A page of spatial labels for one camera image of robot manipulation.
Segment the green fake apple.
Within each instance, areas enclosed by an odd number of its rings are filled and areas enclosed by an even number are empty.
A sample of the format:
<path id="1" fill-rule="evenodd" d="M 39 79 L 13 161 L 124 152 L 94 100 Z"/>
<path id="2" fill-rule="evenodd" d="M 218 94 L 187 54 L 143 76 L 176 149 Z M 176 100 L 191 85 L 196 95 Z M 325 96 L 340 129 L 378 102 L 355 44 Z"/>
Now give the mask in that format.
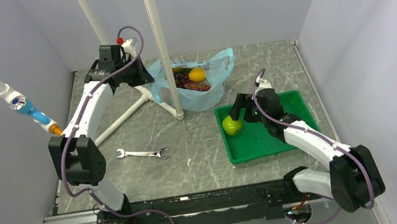
<path id="1" fill-rule="evenodd" d="M 243 129 L 243 124 L 241 121 L 236 121 L 231 118 L 231 116 L 227 116 L 221 123 L 222 129 L 226 135 L 236 136 Z"/>

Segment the light blue plastic bag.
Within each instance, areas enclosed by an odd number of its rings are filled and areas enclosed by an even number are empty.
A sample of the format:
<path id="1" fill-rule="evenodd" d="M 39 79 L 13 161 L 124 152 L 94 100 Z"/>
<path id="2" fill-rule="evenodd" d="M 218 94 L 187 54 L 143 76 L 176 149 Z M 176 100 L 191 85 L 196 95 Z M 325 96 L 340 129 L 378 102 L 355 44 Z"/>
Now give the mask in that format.
<path id="1" fill-rule="evenodd" d="M 183 110 L 201 112 L 213 108 L 224 94 L 224 82 L 230 77 L 234 67 L 232 48 L 226 48 L 209 60 L 171 62 L 175 90 Z M 148 72 L 155 81 L 151 84 L 154 100 L 174 106 L 169 83 L 161 60 L 153 63 Z"/>

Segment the dark fake grapes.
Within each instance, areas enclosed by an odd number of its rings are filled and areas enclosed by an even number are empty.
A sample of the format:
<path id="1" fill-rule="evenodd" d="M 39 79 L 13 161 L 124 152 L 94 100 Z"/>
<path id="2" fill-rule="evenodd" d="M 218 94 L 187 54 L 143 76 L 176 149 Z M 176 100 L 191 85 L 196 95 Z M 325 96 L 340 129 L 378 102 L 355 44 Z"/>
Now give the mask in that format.
<path id="1" fill-rule="evenodd" d="M 177 88 L 187 89 L 190 91 L 200 91 L 200 92 L 208 92 L 211 88 L 211 85 L 207 83 L 207 81 L 203 82 L 192 82 L 188 77 L 189 73 L 174 73 L 175 84 Z"/>

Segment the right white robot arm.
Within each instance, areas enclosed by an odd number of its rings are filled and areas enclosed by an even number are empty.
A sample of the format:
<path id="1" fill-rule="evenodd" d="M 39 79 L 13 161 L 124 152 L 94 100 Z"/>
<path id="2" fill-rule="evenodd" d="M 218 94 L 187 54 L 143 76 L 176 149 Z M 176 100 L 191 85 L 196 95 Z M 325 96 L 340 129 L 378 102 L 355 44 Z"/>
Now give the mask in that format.
<path id="1" fill-rule="evenodd" d="M 354 212 L 370 208 L 386 188 L 370 150 L 364 145 L 348 146 L 311 128 L 299 116 L 286 112 L 272 88 L 238 93 L 229 116 L 262 124 L 267 133 L 285 144 L 301 149 L 324 165 L 325 171 L 300 166 L 284 175 L 284 194 L 292 201 L 316 194 L 333 199 L 341 209 Z"/>

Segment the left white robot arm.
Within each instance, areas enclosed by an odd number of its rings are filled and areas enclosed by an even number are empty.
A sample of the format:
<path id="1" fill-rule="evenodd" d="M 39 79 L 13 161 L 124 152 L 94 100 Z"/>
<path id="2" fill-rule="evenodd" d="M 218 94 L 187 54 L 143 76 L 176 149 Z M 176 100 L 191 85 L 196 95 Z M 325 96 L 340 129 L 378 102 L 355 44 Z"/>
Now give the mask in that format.
<path id="1" fill-rule="evenodd" d="M 99 204 L 103 215 L 113 224 L 131 224 L 130 202 L 106 175 L 106 159 L 98 149 L 97 128 L 110 99 L 120 84 L 137 87 L 152 83 L 146 71 L 136 39 L 116 45 L 99 46 L 99 58 L 85 76 L 80 103 L 60 136 L 53 136 L 48 149 L 58 177 L 71 197 L 88 193 Z"/>

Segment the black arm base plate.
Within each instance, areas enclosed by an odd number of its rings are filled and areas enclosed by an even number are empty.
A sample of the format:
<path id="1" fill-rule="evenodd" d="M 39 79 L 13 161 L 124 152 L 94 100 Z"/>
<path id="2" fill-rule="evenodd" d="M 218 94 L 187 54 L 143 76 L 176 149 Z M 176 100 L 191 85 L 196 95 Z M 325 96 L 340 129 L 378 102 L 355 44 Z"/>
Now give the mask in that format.
<path id="1" fill-rule="evenodd" d="M 234 224 L 259 219 L 279 219 L 315 194 L 293 193 L 284 180 L 227 187 L 188 195 L 132 202 L 131 216 L 102 211 L 96 224 Z"/>

